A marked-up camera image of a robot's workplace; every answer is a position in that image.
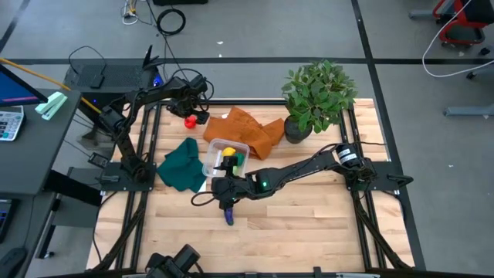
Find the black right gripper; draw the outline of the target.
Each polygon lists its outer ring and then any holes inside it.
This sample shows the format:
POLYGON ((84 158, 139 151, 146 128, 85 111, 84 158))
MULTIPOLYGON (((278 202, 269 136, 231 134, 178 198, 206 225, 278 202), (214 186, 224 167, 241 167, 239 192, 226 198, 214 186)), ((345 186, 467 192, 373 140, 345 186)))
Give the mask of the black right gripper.
MULTIPOLYGON (((224 157, 226 176, 236 175, 238 163, 237 156, 224 157)), ((240 177, 216 177, 211 180, 211 190, 224 214, 232 215, 235 202, 250 195, 251 181, 240 177)))

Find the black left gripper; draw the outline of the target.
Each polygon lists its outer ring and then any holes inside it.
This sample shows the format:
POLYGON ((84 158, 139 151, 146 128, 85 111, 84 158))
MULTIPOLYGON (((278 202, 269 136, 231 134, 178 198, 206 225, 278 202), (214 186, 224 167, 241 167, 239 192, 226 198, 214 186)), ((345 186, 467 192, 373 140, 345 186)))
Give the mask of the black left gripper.
POLYGON ((197 110, 198 101, 196 98, 184 97, 181 99, 170 99, 169 111, 175 116, 183 116, 183 122, 188 122, 188 117, 196 116, 196 124, 206 124, 210 113, 208 111, 197 110))

